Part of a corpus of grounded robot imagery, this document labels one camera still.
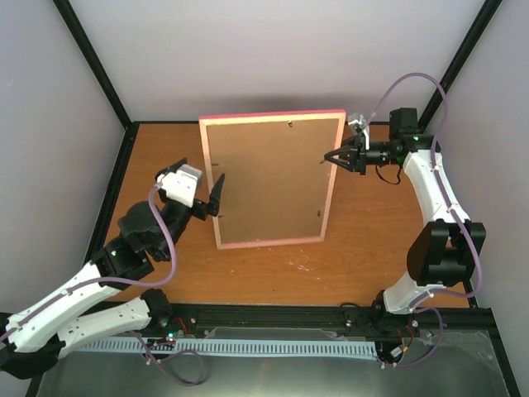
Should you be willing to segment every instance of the black cable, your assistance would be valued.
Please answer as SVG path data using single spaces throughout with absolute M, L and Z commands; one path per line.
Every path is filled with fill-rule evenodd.
M 400 180 L 400 173 L 403 171 L 403 168 L 402 167 L 398 167 L 398 171 L 397 171 L 397 182 L 391 182 L 387 179 L 385 179 L 381 174 L 380 174 L 380 170 L 379 170 L 379 166 L 376 165 L 374 167 L 374 172 L 377 173 L 377 176 L 383 180 L 386 184 L 394 184 L 395 186 L 400 184 L 401 183 L 401 180 Z
M 344 302 L 343 304 L 340 305 L 341 308 L 344 308 L 345 306 L 353 306 L 355 308 L 361 308 L 359 304 L 352 304 L 351 302 Z
M 383 331 L 383 332 L 377 331 L 375 327 L 373 327 L 373 325 L 371 325 L 371 331 L 373 331 L 380 337 L 389 337 L 391 335 L 390 331 Z

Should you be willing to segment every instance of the black corner post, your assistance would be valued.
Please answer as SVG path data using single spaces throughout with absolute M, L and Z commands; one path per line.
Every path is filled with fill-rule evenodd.
M 469 31 L 463 39 L 460 48 L 455 53 L 454 58 L 448 65 L 448 69 L 440 81 L 442 88 L 446 92 L 448 92 L 454 83 L 455 78 L 461 69 L 463 69 L 463 65 L 469 58 L 470 53 L 478 43 L 479 38 L 487 28 L 488 23 L 493 18 L 494 13 L 501 3 L 502 0 L 485 0 L 483 6 L 478 12 L 477 17 L 474 19 L 474 22 L 472 22 Z M 430 101 L 428 102 L 424 112 L 421 115 L 421 118 L 419 119 L 419 128 L 421 128 L 423 131 L 428 127 L 428 124 L 436 114 L 441 102 L 441 95 L 439 94 L 439 91 L 436 90 L 431 96 Z
M 81 22 L 75 15 L 75 11 L 72 8 L 69 0 L 53 0 L 53 3 L 59 10 L 60 15 L 64 19 L 64 23 L 68 27 L 70 33 L 74 37 L 75 42 L 79 46 L 79 49 L 84 55 L 84 58 L 88 62 L 90 69 L 92 69 L 93 74 L 96 76 L 99 84 L 105 95 L 107 96 L 108 102 L 114 109 L 117 118 L 123 125 L 123 128 L 127 129 L 131 125 L 131 119 L 126 114 L 126 110 L 123 107 L 122 101 L 117 96 L 116 90 L 112 86 L 110 79 L 108 78 L 107 72 L 102 67 L 101 61 L 96 54 L 96 51 L 93 49 L 90 40 L 86 36 Z
M 131 158 L 132 148 L 136 136 L 138 135 L 138 129 L 140 128 L 139 122 L 132 122 L 131 125 L 125 130 L 123 136 L 122 145 L 117 153 L 116 163 L 110 175 L 108 181 L 107 192 L 103 198 L 101 209 L 99 210 L 98 220 L 96 226 L 93 229 L 93 235 L 88 244 L 86 256 L 84 262 L 88 262 L 95 251 L 100 250 L 107 238 L 108 228 L 114 214 L 114 208 L 116 207 L 117 197 L 122 188 L 123 179 L 125 178 L 126 167 L 129 165 L 129 159 Z

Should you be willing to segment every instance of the wire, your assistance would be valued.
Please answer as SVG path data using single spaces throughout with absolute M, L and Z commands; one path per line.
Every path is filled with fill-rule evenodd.
M 377 176 L 383 180 L 386 184 L 394 184 L 395 186 L 400 184 L 401 183 L 401 180 L 400 180 L 400 173 L 403 172 L 403 168 L 402 167 L 398 167 L 398 171 L 397 171 L 397 182 L 391 182 L 390 180 L 387 180 L 385 179 L 381 174 L 380 174 L 380 167 L 379 165 L 375 165 L 374 166 L 374 172 L 377 173 Z
M 403 345 L 403 349 L 404 349 L 406 344 L 404 343 L 403 333 L 400 332 L 400 329 L 398 329 L 397 332 L 398 332 L 398 338 L 400 339 L 400 344 Z
M 441 314 L 439 313 L 439 310 L 437 310 L 436 308 L 421 308 L 421 309 L 415 310 L 415 313 L 422 313 L 422 312 L 426 312 L 428 310 L 431 310 L 432 312 L 434 312 L 436 314 L 436 316 L 437 316 L 437 319 L 439 320 L 439 335 L 437 336 L 436 344 L 433 345 L 433 347 L 431 348 L 431 350 L 427 354 L 425 354 L 424 356 L 422 356 L 418 360 L 415 360 L 413 362 L 408 362 L 406 364 L 400 364 L 399 363 L 396 366 L 397 368 L 409 368 L 410 366 L 416 366 L 418 364 L 421 364 L 428 357 L 431 357 L 431 355 L 433 355 L 433 353 L 435 353 L 436 350 L 441 345 L 441 339 L 443 337 L 443 319 L 441 318 Z
M 177 317 L 177 318 L 173 318 L 171 320 L 171 323 L 176 323 L 176 321 L 179 321 L 180 324 L 182 325 L 182 331 L 183 331 L 183 335 L 187 335 L 188 334 L 188 328 L 186 327 L 185 323 L 183 322 L 182 318 L 181 317 Z
M 476 248 L 476 245 L 474 244 L 474 241 L 472 241 L 472 237 L 470 236 L 468 230 L 465 227 L 465 224 L 461 220 L 460 216 L 457 214 L 457 212 L 453 209 L 454 204 L 450 200 L 450 196 L 448 194 L 448 191 L 446 190 L 445 184 L 441 178 L 441 173 L 439 172 L 439 166 L 437 165 L 437 159 L 436 159 L 436 146 L 437 142 L 439 140 L 439 136 L 441 135 L 443 128 L 445 126 L 446 119 L 448 118 L 448 98 L 446 97 L 446 92 L 442 88 L 441 84 L 435 80 L 433 77 L 431 77 L 429 74 L 426 73 L 420 73 L 420 72 L 412 72 L 405 74 L 404 76 L 397 79 L 389 88 L 388 91 L 383 95 L 383 97 L 380 99 L 379 104 L 374 109 L 374 111 L 369 116 L 369 119 L 367 121 L 367 124 L 369 125 L 372 121 L 376 113 L 379 111 L 379 109 L 382 107 L 382 105 L 386 102 L 386 99 L 388 99 L 388 96 L 391 94 L 391 92 L 397 87 L 402 81 L 405 79 L 409 79 L 411 77 L 422 77 L 426 80 L 429 80 L 431 83 L 433 83 L 439 93 L 441 94 L 442 100 L 443 100 L 443 118 L 441 119 L 441 124 L 439 127 L 435 130 L 433 133 L 433 140 L 431 142 L 431 148 L 430 148 L 430 159 L 431 159 L 431 167 L 433 169 L 433 174 L 436 178 L 437 185 L 439 186 L 439 190 L 441 191 L 441 195 L 443 196 L 443 199 L 445 200 L 446 207 L 448 207 L 450 214 L 454 218 L 455 222 L 457 223 L 458 227 L 461 230 L 461 233 L 463 234 L 463 237 L 466 240 L 467 245 L 470 249 L 470 254 L 472 255 L 472 259 L 474 260 L 475 268 L 476 268 L 476 274 L 477 274 L 477 282 L 476 282 L 476 288 L 474 288 L 473 291 L 470 291 L 469 293 L 461 293 L 456 291 L 450 291 L 448 289 L 442 289 L 442 288 L 433 288 L 430 289 L 430 291 L 426 291 L 421 295 L 418 295 L 412 302 L 410 303 L 411 307 L 416 306 L 419 304 L 423 299 L 425 299 L 427 296 L 431 296 L 431 293 L 436 291 L 442 294 L 449 294 L 458 296 L 460 298 L 473 298 L 476 296 L 479 291 L 481 290 L 483 286 L 483 269 L 481 267 L 481 261 L 479 260 L 479 254 L 478 250 Z
M 371 331 L 373 331 L 379 337 L 388 337 L 391 334 L 390 331 L 382 331 L 382 332 L 378 331 L 375 327 L 373 327 L 373 324 L 371 324 Z
M 169 379 L 171 382 L 175 383 L 176 385 L 179 385 L 179 386 L 195 386 L 195 385 L 198 385 L 198 384 L 202 383 L 204 381 L 204 379 L 206 378 L 206 365 L 204 363 L 203 357 L 200 356 L 196 351 L 194 351 L 194 350 L 182 350 L 181 352 L 174 353 L 174 354 L 170 355 L 169 357 L 166 357 L 164 359 L 158 360 L 153 355 L 152 351 L 149 349 L 149 347 L 147 346 L 147 344 L 145 343 L 145 341 L 143 340 L 143 338 L 140 336 L 139 333 L 131 331 L 131 334 L 138 341 L 140 341 L 141 345 L 145 349 L 145 354 L 147 355 L 147 357 L 149 357 L 148 360 L 147 360 L 147 364 L 150 364 L 151 362 L 153 364 L 155 364 L 155 366 L 164 374 L 164 376 L 167 379 Z M 183 356 L 184 354 L 194 354 L 196 357 L 198 357 L 198 361 L 199 361 L 199 364 L 200 364 L 200 375 L 198 375 L 198 378 L 196 380 L 193 380 L 191 382 L 188 382 L 186 380 L 181 380 L 181 379 L 177 378 L 176 376 L 170 374 L 161 365 L 161 362 L 173 360 L 174 358 Z
M 411 337 L 411 339 L 410 339 L 410 342 L 409 342 L 408 345 L 407 345 L 408 347 L 410 347 L 410 345 L 411 345 L 412 342 L 413 342 L 413 338 L 414 338 L 414 336 L 413 336 L 413 330 L 412 330 L 412 328 L 411 328 L 409 325 L 406 326 L 406 329 L 410 332 L 410 337 Z
M 151 351 L 152 351 L 153 348 L 158 347 L 158 346 L 171 346 L 171 345 L 174 345 L 174 344 L 175 344 L 174 340 L 173 341 L 166 341 L 165 338 L 162 338 L 162 337 L 160 339 L 157 339 L 157 340 L 153 341 L 152 343 L 148 343 L 148 342 L 146 343 L 146 345 L 148 346 L 149 349 L 151 349 Z M 141 354 L 141 356 L 143 358 L 147 359 L 146 353 L 142 352 L 140 354 Z
M 122 283 L 122 284 L 128 284 L 128 285 L 137 285 L 137 286 L 146 287 L 146 288 L 153 288 L 153 287 L 160 287 L 161 285 L 167 284 L 174 277 L 174 274 L 176 273 L 177 256 L 176 256 L 176 249 L 173 244 L 173 238 L 171 237 L 169 229 L 165 225 L 164 219 L 161 217 L 160 212 L 158 211 L 158 208 L 155 205 L 155 194 L 159 189 L 160 189 L 160 185 L 155 184 L 150 190 L 149 208 L 153 216 L 155 217 L 156 222 L 158 223 L 158 226 L 160 227 L 160 230 L 164 234 L 165 240 L 167 241 L 167 245 L 169 247 L 169 254 L 171 257 L 171 271 L 169 272 L 167 277 L 165 277 L 163 280 L 156 281 L 156 282 L 150 282 L 150 283 L 138 281 L 138 280 L 124 279 L 122 277 L 98 277 L 95 279 L 83 281 L 82 283 L 74 285 L 73 287 L 66 288 L 63 294 L 57 294 L 56 296 L 52 297 L 50 300 L 43 303 L 40 307 L 35 309 L 33 312 L 25 316 L 21 321 L 18 322 L 16 327 L 10 328 L 0 337 L 0 342 L 3 342 L 6 339 L 8 339 L 17 329 L 21 329 L 25 324 L 30 322 L 32 318 L 42 313 L 44 310 L 49 308 L 55 302 L 61 300 L 64 296 L 70 295 L 77 289 L 81 289 L 87 285 L 94 284 L 94 283 L 112 282 L 112 283 Z
M 344 302 L 340 305 L 341 308 L 347 307 L 347 306 L 353 306 L 354 308 L 361 308 L 359 304 L 352 304 L 351 302 Z

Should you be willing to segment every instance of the robotic arm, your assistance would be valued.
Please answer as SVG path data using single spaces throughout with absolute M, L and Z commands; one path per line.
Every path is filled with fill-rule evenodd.
M 438 184 L 431 162 L 433 136 L 418 128 L 415 108 L 390 113 L 387 141 L 369 142 L 369 126 L 362 116 L 353 115 L 348 122 L 353 137 L 326 153 L 325 160 L 361 175 L 365 175 L 367 165 L 399 165 L 415 189 L 424 224 L 407 253 L 407 272 L 374 301 L 374 320 L 378 322 L 386 313 L 411 313 L 428 295 L 432 296 L 433 289 L 445 289 L 470 279 L 474 261 L 453 211 L 463 221 L 478 253 L 485 229 L 482 223 L 471 222 L 459 205 L 446 178 L 439 146 L 435 148 L 434 166 L 443 187 Z M 449 198 L 450 207 L 445 197 Z
M 202 171 L 182 159 L 155 177 L 164 207 L 160 215 L 176 244 L 191 217 L 217 216 L 224 175 L 215 183 L 209 203 L 194 198 Z M 148 289 L 141 297 L 94 314 L 78 317 L 95 304 L 126 289 L 128 284 L 96 282 L 72 290 L 79 283 L 100 277 L 139 280 L 153 271 L 155 261 L 169 261 L 169 246 L 148 202 L 132 206 L 118 221 L 120 234 L 97 251 L 83 268 L 56 291 L 20 313 L 0 313 L 0 369 L 19 379 L 48 371 L 60 358 L 86 343 L 116 333 L 166 322 L 170 304 L 160 289 Z M 21 321 L 33 314 L 26 323 Z

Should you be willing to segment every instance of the gray wall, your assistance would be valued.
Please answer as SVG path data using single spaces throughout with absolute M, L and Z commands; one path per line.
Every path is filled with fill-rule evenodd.
M 136 120 L 345 108 L 440 78 L 483 0 L 72 0 Z M 433 92 L 408 80 L 379 119 Z
M 0 311 L 82 265 L 122 127 L 53 2 L 0 2 Z M 3 397 L 27 382 L 1 374 Z
M 527 15 L 527 1 L 500 6 L 449 93 L 441 139 L 455 193 L 487 228 L 479 303 L 493 309 L 522 395 L 529 395 Z

